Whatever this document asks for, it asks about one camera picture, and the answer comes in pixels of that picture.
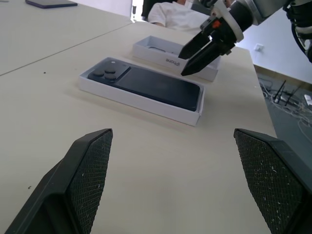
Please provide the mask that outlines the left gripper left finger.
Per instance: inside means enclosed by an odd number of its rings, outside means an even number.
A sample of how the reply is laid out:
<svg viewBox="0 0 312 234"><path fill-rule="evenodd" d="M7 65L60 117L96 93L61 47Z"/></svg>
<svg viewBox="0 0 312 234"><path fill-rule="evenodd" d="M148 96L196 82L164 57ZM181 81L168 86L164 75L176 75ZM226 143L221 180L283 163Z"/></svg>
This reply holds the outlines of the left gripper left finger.
<svg viewBox="0 0 312 234"><path fill-rule="evenodd" d="M103 129L75 140L33 190L4 234L90 234L113 139Z"/></svg>

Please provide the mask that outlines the white box lid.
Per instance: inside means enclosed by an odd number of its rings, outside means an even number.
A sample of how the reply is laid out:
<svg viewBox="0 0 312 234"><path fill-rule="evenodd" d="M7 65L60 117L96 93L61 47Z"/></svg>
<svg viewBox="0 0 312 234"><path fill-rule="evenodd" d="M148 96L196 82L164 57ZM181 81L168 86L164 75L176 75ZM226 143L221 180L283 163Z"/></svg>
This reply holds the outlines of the white box lid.
<svg viewBox="0 0 312 234"><path fill-rule="evenodd" d="M148 36L133 44L133 56L181 73L187 63L187 60L178 57L182 47L178 43ZM220 61L220 57L216 58L203 70L193 75L207 81L214 81L219 70Z"/></svg>

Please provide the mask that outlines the dark blue smartphone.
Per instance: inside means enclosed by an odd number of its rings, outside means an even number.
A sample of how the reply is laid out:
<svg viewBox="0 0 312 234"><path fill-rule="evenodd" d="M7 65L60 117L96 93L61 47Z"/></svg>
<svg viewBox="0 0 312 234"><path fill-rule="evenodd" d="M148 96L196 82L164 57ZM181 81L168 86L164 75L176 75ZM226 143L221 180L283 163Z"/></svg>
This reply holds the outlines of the dark blue smartphone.
<svg viewBox="0 0 312 234"><path fill-rule="evenodd" d="M185 110L197 110L200 94L197 84L120 60L108 58L101 62L88 74L88 79Z"/></svg>

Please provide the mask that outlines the person in white shirt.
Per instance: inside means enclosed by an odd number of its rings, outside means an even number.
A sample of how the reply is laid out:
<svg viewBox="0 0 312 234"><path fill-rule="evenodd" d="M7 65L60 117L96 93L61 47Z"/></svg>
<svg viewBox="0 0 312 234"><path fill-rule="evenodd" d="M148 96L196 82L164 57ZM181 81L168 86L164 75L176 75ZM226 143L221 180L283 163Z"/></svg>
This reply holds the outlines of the person in white shirt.
<svg viewBox="0 0 312 234"><path fill-rule="evenodd" d="M186 6L187 0L155 3L147 21L161 27L196 35L201 24L210 16L194 11Z"/></svg>

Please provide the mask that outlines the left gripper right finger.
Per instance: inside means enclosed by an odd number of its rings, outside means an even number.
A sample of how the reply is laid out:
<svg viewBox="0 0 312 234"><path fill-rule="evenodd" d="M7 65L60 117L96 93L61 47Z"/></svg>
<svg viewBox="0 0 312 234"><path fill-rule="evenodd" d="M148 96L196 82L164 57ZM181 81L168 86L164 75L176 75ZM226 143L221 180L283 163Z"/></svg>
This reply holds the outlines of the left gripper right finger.
<svg viewBox="0 0 312 234"><path fill-rule="evenodd" d="M312 168L284 141L235 129L248 188L271 234L312 234Z"/></svg>

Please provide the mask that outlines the white phone box base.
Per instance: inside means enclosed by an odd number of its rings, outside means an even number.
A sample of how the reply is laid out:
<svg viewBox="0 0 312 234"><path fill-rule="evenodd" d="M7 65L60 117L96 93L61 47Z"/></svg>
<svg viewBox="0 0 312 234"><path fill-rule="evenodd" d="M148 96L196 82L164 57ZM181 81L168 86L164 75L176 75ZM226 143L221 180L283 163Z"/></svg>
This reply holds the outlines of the white phone box base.
<svg viewBox="0 0 312 234"><path fill-rule="evenodd" d="M88 79L88 74L91 71L93 71L93 69L97 65L99 65L101 62L99 62L98 64L94 65L93 67L89 68L88 70L80 74L79 82L78 82L80 90L88 92L93 95L100 96L102 98L116 101L116 102L131 106L137 109L141 109L143 111L156 114L158 116L166 117L166 118L169 118L169 119L181 122L181 123L185 123L191 126L197 125L198 120L202 114L202 109L203 109L203 104L204 104L205 87L203 84L194 82L194 81L189 81L184 78L171 76L177 79L181 79L181 80L185 80L185 81L197 84L200 87L197 110L193 112L193 111L178 108L169 104L158 102L158 101L146 98L146 97L142 97L133 93L129 93L124 90L114 88L112 86L108 86L108 85L98 83L96 81Z"/></svg>

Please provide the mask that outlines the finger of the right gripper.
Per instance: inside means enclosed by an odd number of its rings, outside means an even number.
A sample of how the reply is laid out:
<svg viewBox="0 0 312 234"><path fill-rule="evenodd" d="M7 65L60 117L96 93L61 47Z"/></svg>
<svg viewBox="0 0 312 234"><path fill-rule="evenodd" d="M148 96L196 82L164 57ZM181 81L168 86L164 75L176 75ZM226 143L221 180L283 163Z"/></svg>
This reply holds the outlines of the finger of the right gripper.
<svg viewBox="0 0 312 234"><path fill-rule="evenodd" d="M183 46L178 57L180 59L195 59L202 56L209 49L210 36L199 32L193 39Z"/></svg>
<svg viewBox="0 0 312 234"><path fill-rule="evenodd" d="M200 72L219 56L229 53L231 49L231 42L211 41L207 46L188 59L181 75L188 76Z"/></svg>

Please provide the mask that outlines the black router with antennas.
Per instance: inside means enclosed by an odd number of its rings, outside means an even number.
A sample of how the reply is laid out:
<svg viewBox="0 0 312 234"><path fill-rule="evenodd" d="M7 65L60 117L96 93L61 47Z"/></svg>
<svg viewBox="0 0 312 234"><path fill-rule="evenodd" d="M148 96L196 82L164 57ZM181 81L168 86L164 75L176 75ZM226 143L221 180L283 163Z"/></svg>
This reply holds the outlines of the black router with antennas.
<svg viewBox="0 0 312 234"><path fill-rule="evenodd" d="M300 88L300 85L294 86L284 80L281 84L273 84L270 92L273 95L274 103L281 106L295 107L300 103L300 98L297 95Z"/></svg>

